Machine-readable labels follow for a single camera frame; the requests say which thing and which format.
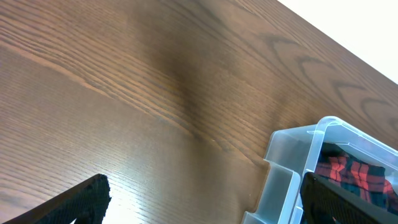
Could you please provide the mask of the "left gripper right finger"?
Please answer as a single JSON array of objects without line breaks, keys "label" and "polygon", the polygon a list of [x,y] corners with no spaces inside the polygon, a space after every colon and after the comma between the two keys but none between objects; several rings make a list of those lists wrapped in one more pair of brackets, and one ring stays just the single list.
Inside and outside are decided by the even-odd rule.
[{"label": "left gripper right finger", "polygon": [[307,172],[300,196],[307,223],[394,224],[397,215],[367,203],[323,177]]}]

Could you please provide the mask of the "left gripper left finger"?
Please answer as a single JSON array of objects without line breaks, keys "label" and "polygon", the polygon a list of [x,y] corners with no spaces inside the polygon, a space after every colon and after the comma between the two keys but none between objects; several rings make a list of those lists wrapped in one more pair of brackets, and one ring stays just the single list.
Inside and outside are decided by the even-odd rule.
[{"label": "left gripper left finger", "polygon": [[96,174],[4,224],[101,224],[109,193],[107,176]]}]

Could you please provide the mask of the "red navy plaid shirt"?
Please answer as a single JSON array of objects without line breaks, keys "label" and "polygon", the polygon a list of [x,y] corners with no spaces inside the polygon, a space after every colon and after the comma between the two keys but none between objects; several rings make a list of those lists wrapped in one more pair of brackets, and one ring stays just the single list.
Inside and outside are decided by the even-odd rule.
[{"label": "red navy plaid shirt", "polygon": [[386,169],[365,163],[336,144],[322,144],[315,173],[359,196],[364,201],[397,215],[397,194],[386,179]]}]

